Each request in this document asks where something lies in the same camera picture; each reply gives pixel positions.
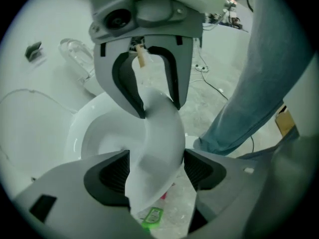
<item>white toilet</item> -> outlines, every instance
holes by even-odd
[[[96,80],[93,51],[89,47],[79,40],[65,38],[60,41],[58,48],[87,91],[96,96],[104,92]]]
[[[172,185],[182,163],[184,129],[172,101],[155,89],[142,89],[149,119],[121,109],[106,93],[77,113],[37,91],[17,91],[0,103],[0,146],[10,167],[5,188],[11,198],[32,178],[66,162],[130,150],[126,196],[137,213]],[[16,179],[19,185],[10,182]]]

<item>cardboard box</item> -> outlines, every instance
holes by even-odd
[[[280,130],[281,135],[284,137],[295,125],[293,118],[287,108],[287,106],[283,105],[277,111],[276,115],[276,124]]]

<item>camera lens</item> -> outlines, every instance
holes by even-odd
[[[108,29],[120,29],[126,26],[130,20],[131,13],[126,9],[119,9],[105,17],[105,24]]]

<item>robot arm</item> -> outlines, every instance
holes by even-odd
[[[144,104],[129,53],[133,37],[143,36],[150,54],[162,57],[171,99],[186,102],[193,38],[202,36],[201,12],[222,11],[224,0],[90,0],[96,44],[94,64],[101,87],[124,110],[145,118]]]

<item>blue jeans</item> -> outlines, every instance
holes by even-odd
[[[195,149],[227,155],[263,126],[314,52],[283,0],[255,0],[247,62],[236,89]]]

